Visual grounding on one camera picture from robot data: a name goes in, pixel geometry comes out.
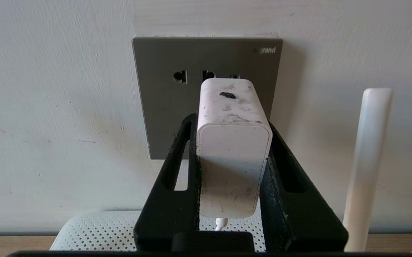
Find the wall outlet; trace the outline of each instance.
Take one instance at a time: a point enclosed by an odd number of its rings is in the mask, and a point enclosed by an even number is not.
[[[166,158],[182,120],[198,111],[208,78],[250,80],[270,117],[281,50],[282,39],[134,38],[150,158]]]

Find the wooden shelf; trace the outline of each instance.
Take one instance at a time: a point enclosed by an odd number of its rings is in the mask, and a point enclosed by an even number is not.
[[[55,236],[0,236],[0,257],[20,250],[49,250]],[[412,234],[370,234],[367,252],[410,252]]]

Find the white wall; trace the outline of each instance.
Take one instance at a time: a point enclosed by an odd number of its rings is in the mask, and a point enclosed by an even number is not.
[[[412,231],[406,3],[397,22],[355,23],[333,0],[0,1],[0,232],[142,207],[162,162],[147,157],[134,36],[283,38],[271,120],[341,217],[361,93],[393,88],[372,227]]]

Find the charger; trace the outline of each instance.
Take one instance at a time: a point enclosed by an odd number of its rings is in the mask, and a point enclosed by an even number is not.
[[[250,81],[211,78],[202,83],[196,139],[201,215],[246,218],[255,212],[272,137]]]

